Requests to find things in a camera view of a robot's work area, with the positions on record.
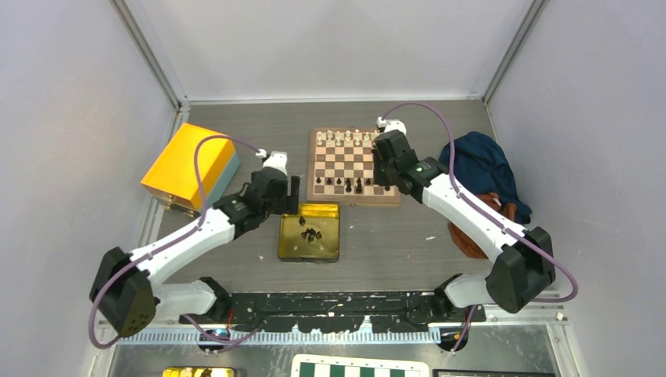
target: chessboard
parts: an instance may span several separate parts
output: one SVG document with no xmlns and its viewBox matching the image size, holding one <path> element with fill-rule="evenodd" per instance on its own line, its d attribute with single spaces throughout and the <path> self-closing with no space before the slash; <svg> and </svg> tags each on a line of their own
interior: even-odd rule
<svg viewBox="0 0 666 377">
<path fill-rule="evenodd" d="M 375 185 L 372 143 L 375 129 L 316 128 L 310 138 L 309 201 L 357 206 L 397 207 L 394 186 Z"/>
</svg>

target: wooden tabletop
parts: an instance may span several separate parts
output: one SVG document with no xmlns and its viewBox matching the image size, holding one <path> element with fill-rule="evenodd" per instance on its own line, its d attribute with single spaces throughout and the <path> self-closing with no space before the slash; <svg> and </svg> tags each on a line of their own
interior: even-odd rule
<svg viewBox="0 0 666 377">
<path fill-rule="evenodd" d="M 312 128 L 368 128 L 397 102 L 329 102 L 290 104 L 216 104 L 193 106 L 189 123 L 241 137 L 266 151 L 288 154 L 289 174 L 306 174 Z M 481 101 L 435 101 L 456 137 L 470 131 L 492 136 Z M 390 118 L 408 128 L 410 145 L 420 159 L 437 158 L 448 143 L 444 127 L 422 108 L 405 107 Z M 228 192 L 240 189 L 250 172 L 261 167 L 254 153 L 236 149 L 241 166 Z M 301 197 L 306 190 L 301 185 Z M 183 214 L 165 213 L 159 237 L 188 224 Z M 487 261 L 466 258 L 451 241 L 448 221 L 411 198 L 395 208 L 342 207 L 340 260 L 334 265 L 281 262 L 277 258 L 280 218 L 209 251 L 169 280 L 185 283 L 212 276 L 229 291 L 365 291 L 433 289 L 455 273 L 490 268 Z"/>
</svg>

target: robotic arm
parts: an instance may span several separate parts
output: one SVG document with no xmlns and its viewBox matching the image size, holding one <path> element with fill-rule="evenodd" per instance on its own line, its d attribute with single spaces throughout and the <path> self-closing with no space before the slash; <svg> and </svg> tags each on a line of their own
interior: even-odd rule
<svg viewBox="0 0 666 377">
<path fill-rule="evenodd" d="M 227 311 L 229 294 L 213 279 L 202 278 L 190 284 L 163 284 L 183 266 L 214 247 L 229 243 L 256 229 L 271 214 L 298 213 L 300 177 L 291 177 L 291 194 L 287 194 L 287 154 L 273 152 L 251 182 L 235 194 L 222 197 L 199 220 L 184 226 L 163 239 L 125 253 L 116 247 L 102 258 L 90 291 L 92 301 L 111 277 L 124 266 L 142 256 L 150 258 L 123 274 L 101 300 L 99 310 L 118 332 L 128 337 L 143 330 L 153 320 L 174 319 L 185 313 L 211 315 Z M 198 228 L 184 238 L 186 233 Z M 171 244 L 153 256 L 153 251 Z"/>
<path fill-rule="evenodd" d="M 454 188 L 447 167 L 431 157 L 422 160 L 416 157 L 402 122 L 380 118 L 378 126 L 382 134 L 375 139 L 372 151 L 375 183 L 395 185 L 403 194 L 448 218 L 485 252 L 493 264 L 489 273 L 456 275 L 438 287 L 435 294 L 440 295 L 446 305 L 463 308 L 496 303 L 509 313 L 517 313 L 554 282 L 554 266 L 507 234 L 507 231 L 513 231 L 524 235 L 552 256 L 551 238 L 545 230 L 537 227 L 528 231 L 496 213 L 455 178 Z M 476 211 L 462 196 L 486 209 L 496 223 Z"/>
</svg>

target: yellow box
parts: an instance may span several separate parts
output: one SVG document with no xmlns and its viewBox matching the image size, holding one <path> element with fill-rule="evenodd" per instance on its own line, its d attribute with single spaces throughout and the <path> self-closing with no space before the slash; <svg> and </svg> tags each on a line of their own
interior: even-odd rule
<svg viewBox="0 0 666 377">
<path fill-rule="evenodd" d="M 221 134 L 183 123 L 141 184 L 166 207 L 177 206 L 190 213 L 198 211 L 202 203 L 194 175 L 194 151 L 197 144 L 210 135 Z M 239 164 L 231 141 L 206 141 L 199 150 L 199 172 L 206 197 L 211 193 L 221 195 Z"/>
</svg>

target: green square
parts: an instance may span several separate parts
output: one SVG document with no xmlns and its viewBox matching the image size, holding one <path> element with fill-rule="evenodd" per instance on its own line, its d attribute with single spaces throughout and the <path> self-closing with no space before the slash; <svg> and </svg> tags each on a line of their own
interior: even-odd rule
<svg viewBox="0 0 666 377">
<path fill-rule="evenodd" d="M 342 365 L 331 365 L 330 377 L 345 377 L 345 367 Z"/>
<path fill-rule="evenodd" d="M 301 367 L 298 370 L 298 377 L 314 377 L 314 364 L 301 363 Z"/>
<path fill-rule="evenodd" d="M 360 377 L 375 377 L 375 369 L 374 368 L 361 368 L 360 369 Z"/>
</svg>

